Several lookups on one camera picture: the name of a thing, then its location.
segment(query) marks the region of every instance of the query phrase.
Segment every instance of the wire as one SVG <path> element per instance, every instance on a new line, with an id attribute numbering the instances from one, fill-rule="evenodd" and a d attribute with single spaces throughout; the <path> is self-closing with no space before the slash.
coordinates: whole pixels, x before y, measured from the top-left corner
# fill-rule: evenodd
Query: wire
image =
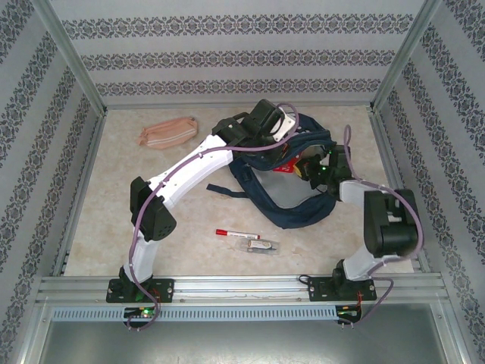
<path id="1" fill-rule="evenodd" d="M 298 281 L 300 283 L 303 283 L 305 286 L 308 286 L 309 285 L 309 281 L 310 281 L 311 277 L 309 275 L 300 275 L 298 277 Z"/>
<path id="2" fill-rule="evenodd" d="M 412 216 L 412 218 L 415 221 L 416 229 L 418 231 L 418 243 L 416 244 L 416 247 L 414 248 L 414 250 L 412 252 L 410 252 L 407 256 L 400 256 L 400 257 L 397 257 L 397 258 L 392 257 L 392 258 L 388 258 L 387 260 L 383 260 L 382 262 L 379 262 L 377 265 L 375 265 L 374 267 L 369 269 L 369 271 L 367 272 L 367 275 L 370 277 L 372 275 L 372 273 L 374 273 L 376 270 L 383 267 L 387 263 L 401 262 L 403 260 L 414 258 L 423 248 L 423 240 L 424 240 L 423 226 L 421 224 L 421 220 L 418 217 L 418 214 L 414 211 L 414 209 L 411 207 L 411 205 L 409 205 L 409 202 L 407 202 L 404 199 L 404 197 L 402 197 L 395 190 L 392 190 L 389 187 L 381 186 L 381 185 L 374 184 L 372 182 L 368 182 L 366 180 L 363 180 L 362 178 L 360 178 L 357 175 L 357 173 L 355 173 L 354 167 L 352 165 L 352 161 L 350 159 L 350 152 L 349 152 L 349 144 L 350 144 L 351 138 L 352 138 L 352 128 L 350 127 L 350 125 L 347 124 L 344 131 L 343 131 L 343 150 L 346 154 L 347 164 L 349 165 L 349 169 L 352 172 L 352 176 L 355 178 L 355 180 L 357 182 L 359 182 L 360 184 L 363 184 L 364 186 L 372 187 L 372 188 L 375 188 L 377 190 L 381 190 L 381 191 L 390 193 L 391 195 L 396 197 L 404 205 L 404 207 L 409 211 L 409 214 Z M 376 304 L 373 305 L 372 308 L 358 321 L 359 324 L 361 322 L 363 322 L 365 319 L 368 319 L 371 315 L 374 314 L 377 307 L 379 307 L 380 304 L 387 298 L 387 296 L 389 296 L 390 291 L 394 287 L 394 281 L 391 278 L 378 277 L 378 278 L 372 278 L 372 279 L 374 279 L 375 281 L 388 281 L 390 283 L 390 285 L 387 288 L 386 292 L 384 292 L 382 297 L 376 302 Z"/>
<path id="3" fill-rule="evenodd" d="M 357 312 L 362 311 L 362 292 L 357 292 Z"/>
<path id="4" fill-rule="evenodd" d="M 189 163 L 195 161 L 196 159 L 203 158 L 204 155 L 206 155 L 208 153 L 217 152 L 217 151 L 220 151 L 220 150 L 231 150 L 233 152 L 263 152 L 265 150 L 270 150 L 270 149 L 277 148 L 278 146 L 282 146 L 284 143 L 286 143 L 295 134 L 296 129 L 299 126 L 299 121 L 300 121 L 299 114 L 298 114 L 295 106 L 289 104 L 288 102 L 281 102 L 280 104 L 277 105 L 277 108 L 280 108 L 282 106 L 288 106 L 295 113 L 295 125 L 293 126 L 293 128 L 288 132 L 288 134 L 282 140 L 280 140 L 279 142 L 277 142 L 275 144 L 271 144 L 270 146 L 259 146 L 259 147 L 253 147 L 253 148 L 246 148 L 246 147 L 241 147 L 241 146 L 219 146 L 219 147 L 215 147 L 215 148 L 206 149 L 206 150 L 204 150 L 200 153 L 197 153 L 197 154 L 193 155 L 192 157 L 188 158 L 187 160 L 181 162 L 177 167 L 175 167 L 171 172 L 169 172 L 167 174 L 167 176 L 152 191 L 152 193 L 150 193 L 150 195 L 147 197 L 147 199 L 143 203 L 142 208 L 139 210 L 138 217 L 136 218 L 135 229 L 134 229 L 134 232 L 133 232 L 133 239 L 131 241 L 130 251 L 128 252 L 128 266 L 130 268 L 130 274 L 131 274 L 131 277 L 133 279 L 133 283 L 155 305 L 155 314 L 153 315 L 152 319 L 149 322 L 147 322 L 145 325 L 143 325 L 141 328 L 136 328 L 137 331 L 141 331 L 141 330 L 145 330 L 145 329 L 149 328 L 151 325 L 153 325 L 153 323 L 155 322 L 155 320 L 157 319 L 157 317 L 160 314 L 160 307 L 158 305 L 158 301 L 145 288 L 143 288 L 143 286 L 140 284 L 138 279 L 136 279 L 135 271 L 133 269 L 133 256 L 135 254 L 135 248 L 136 248 L 136 245 L 138 243 L 139 227 L 142 224 L 142 217 L 145 214 L 145 210 L 146 210 L 147 206 L 157 196 L 157 192 L 160 189 L 162 189 L 167 184 L 167 182 L 178 171 L 180 171 L 182 168 L 184 168 Z M 132 316 L 130 316 L 128 318 L 128 321 L 127 321 L 128 330 L 132 329 L 132 326 L 130 326 L 131 318 L 132 318 Z"/>
<path id="5" fill-rule="evenodd" d="M 155 295 L 155 298 L 158 298 L 158 302 L 161 303 L 161 294 L 158 292 L 155 288 L 152 289 L 153 294 Z"/>

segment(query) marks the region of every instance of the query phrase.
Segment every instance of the patterned wallpaper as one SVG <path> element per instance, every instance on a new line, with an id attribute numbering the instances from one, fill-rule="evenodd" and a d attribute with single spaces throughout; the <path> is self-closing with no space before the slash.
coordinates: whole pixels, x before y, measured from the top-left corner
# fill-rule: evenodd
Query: patterned wallpaper
<path id="1" fill-rule="evenodd" d="M 484 25 L 479 1 L 444 1 L 380 110 L 473 362 L 485 362 Z"/>
<path id="2" fill-rule="evenodd" d="M 98 115 L 27 0 L 0 3 L 0 363 L 50 275 Z"/>
<path id="3" fill-rule="evenodd" d="M 52 0 L 108 106 L 370 102 L 422 2 Z"/>

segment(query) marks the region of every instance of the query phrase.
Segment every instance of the beige floor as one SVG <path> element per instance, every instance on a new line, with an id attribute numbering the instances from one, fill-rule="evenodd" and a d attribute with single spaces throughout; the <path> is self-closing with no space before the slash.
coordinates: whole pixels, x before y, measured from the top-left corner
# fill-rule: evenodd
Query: beige floor
<path id="1" fill-rule="evenodd" d="M 70 251 L 66 275 L 117 275 L 127 258 L 130 223 L 130 182 L 160 174 L 192 151 L 222 118 L 246 108 L 189 108 L 109 111 L 101 144 Z M 341 142 L 345 124 L 352 126 L 352 157 L 362 177 L 386 183 L 382 162 L 365 107 L 306 107 Z M 135 143 L 143 126 L 180 116 L 199 121 L 199 134 L 164 151 Z M 362 211 L 337 203 L 318 224 L 296 230 L 272 225 L 246 199 L 209 192 L 207 183 L 240 190 L 227 167 L 213 173 L 188 192 L 172 214 L 177 229 L 161 242 L 155 275 L 284 275 L 326 274 L 362 244 Z M 258 233 L 280 242 L 280 255 L 262 256 L 235 249 L 237 238 L 217 237 L 216 228 Z M 385 271 L 411 272 L 410 262 L 388 265 Z"/>

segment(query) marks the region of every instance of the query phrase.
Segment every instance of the red marker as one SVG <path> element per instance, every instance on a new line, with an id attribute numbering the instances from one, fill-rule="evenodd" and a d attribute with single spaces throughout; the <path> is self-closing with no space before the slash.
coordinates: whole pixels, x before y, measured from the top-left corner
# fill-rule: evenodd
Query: red marker
<path id="1" fill-rule="evenodd" d="M 217 229 L 215 233 L 216 235 L 224 235 L 228 237 L 246 237 L 248 239 L 260 238 L 260 236 L 257 234 L 238 233 L 237 231 L 227 231 L 227 230 L 221 230 L 221 229 Z"/>

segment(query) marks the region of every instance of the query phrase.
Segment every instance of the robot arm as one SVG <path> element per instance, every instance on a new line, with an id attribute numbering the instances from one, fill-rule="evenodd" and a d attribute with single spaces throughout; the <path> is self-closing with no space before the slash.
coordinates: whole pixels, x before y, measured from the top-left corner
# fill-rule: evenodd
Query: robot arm
<path id="1" fill-rule="evenodd" d="M 168 171 L 144 181 L 138 177 L 131 183 L 130 209 L 135 224 L 139 210 L 153 189 L 162 182 L 171 171 L 184 166 L 184 162 L 199 155 L 177 173 L 157 192 L 147 205 L 143 214 L 138 241 L 133 253 L 133 272 L 138 282 L 144 282 L 152 276 L 152 267 L 159 241 L 170 234 L 176 221 L 170 210 L 180 198 L 201 180 L 217 169 L 228 165 L 239 152 L 223 149 L 226 146 L 260 147 L 270 146 L 280 141 L 295 125 L 295 121 L 282 110 L 266 100 L 261 100 L 251 112 L 220 121 L 199 147 L 185 159 Z M 204 151 L 213 148 L 220 150 L 203 155 Z M 266 158 L 277 158 L 283 147 L 264 153 Z M 417 231 L 414 220 L 399 204 L 394 196 L 383 193 L 372 187 L 360 184 L 352 178 L 352 173 L 343 153 L 343 146 L 335 146 L 331 151 L 329 165 L 322 168 L 320 160 L 300 161 L 299 169 L 311 185 L 325 184 L 330 194 L 338 200 L 352 203 L 364 209 L 365 245 L 353 256 L 337 265 L 345 281 L 365 281 L 368 272 L 382 265 L 389 259 L 406 256 L 416 247 Z M 415 211 L 415 201 L 409 190 L 396 191 L 403 196 Z M 134 282 L 130 273 L 129 262 L 120 270 L 121 280 Z"/>
<path id="2" fill-rule="evenodd" d="M 148 181 L 138 177 L 131 183 L 130 210 L 133 224 L 136 223 L 143 203 L 160 183 L 164 184 L 163 188 L 156 193 L 156 197 L 149 202 L 142 216 L 132 258 L 133 273 L 139 283 L 152 276 L 159 242 L 177 225 L 170 211 L 180 198 L 212 172 L 228 165 L 239 156 L 240 152 L 230 150 L 232 147 L 258 148 L 275 145 L 293 129 L 295 123 L 296 121 L 283 110 L 267 100 L 261 100 L 250 114 L 242 113 L 220 121 L 212 130 L 212 135 L 207 136 L 196 150 L 168 171 Z M 214 148 L 219 150 L 205 154 Z M 277 158 L 282 148 L 282 146 L 271 148 L 263 152 L 263 155 L 266 158 Z M 166 177 L 176 170 L 177 173 L 164 182 Z M 120 271 L 120 278 L 125 281 L 135 281 L 130 272 L 130 262 L 124 264 Z"/>

